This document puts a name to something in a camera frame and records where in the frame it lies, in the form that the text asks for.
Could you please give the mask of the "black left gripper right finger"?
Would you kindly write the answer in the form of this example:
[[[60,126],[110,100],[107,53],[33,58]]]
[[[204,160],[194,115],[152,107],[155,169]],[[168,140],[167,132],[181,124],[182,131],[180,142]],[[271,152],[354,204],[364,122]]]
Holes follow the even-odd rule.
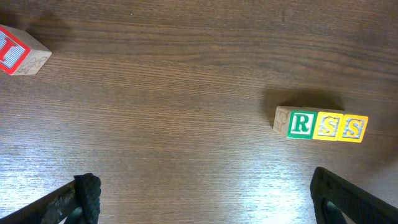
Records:
[[[354,223],[397,224],[397,208],[348,182],[324,167],[317,167],[310,194],[318,224]]]

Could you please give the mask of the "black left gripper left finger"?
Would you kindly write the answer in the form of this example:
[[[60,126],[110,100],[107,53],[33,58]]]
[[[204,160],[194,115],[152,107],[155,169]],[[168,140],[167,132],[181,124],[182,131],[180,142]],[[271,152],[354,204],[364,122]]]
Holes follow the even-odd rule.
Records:
[[[1,218],[1,223],[87,223],[97,224],[100,215],[100,178],[87,173],[46,196]]]

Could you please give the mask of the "yellow block camera picture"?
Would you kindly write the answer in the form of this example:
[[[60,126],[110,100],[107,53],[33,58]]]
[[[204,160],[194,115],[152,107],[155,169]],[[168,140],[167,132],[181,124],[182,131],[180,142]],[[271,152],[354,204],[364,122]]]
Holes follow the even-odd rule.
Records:
[[[343,116],[339,111],[318,111],[313,139],[337,141]]]

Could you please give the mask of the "yellow block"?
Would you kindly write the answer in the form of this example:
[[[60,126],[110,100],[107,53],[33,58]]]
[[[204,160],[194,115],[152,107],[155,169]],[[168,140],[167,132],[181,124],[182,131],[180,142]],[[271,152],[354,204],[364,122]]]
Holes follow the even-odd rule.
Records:
[[[345,114],[338,135],[338,141],[361,143],[366,132],[367,124],[367,116]]]

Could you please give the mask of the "green R block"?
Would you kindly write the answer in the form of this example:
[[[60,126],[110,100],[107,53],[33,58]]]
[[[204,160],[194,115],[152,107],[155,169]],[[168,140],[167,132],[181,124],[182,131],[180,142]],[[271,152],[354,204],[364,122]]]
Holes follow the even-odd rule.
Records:
[[[272,129],[289,139],[312,139],[318,113],[301,107],[278,106]]]

